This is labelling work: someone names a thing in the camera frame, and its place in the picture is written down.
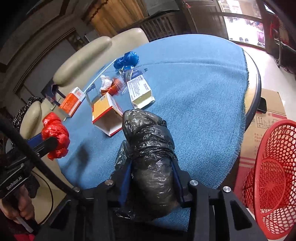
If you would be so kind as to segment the person's left hand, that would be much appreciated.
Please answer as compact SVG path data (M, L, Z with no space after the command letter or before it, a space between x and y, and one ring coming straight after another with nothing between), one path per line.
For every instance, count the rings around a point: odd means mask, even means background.
M13 220L17 224L20 224L17 217L22 217L26 220L35 218L35 209L29 197L29 192L24 185L19 189L18 209L14 209L6 200L1 199L1 211L8 219Z

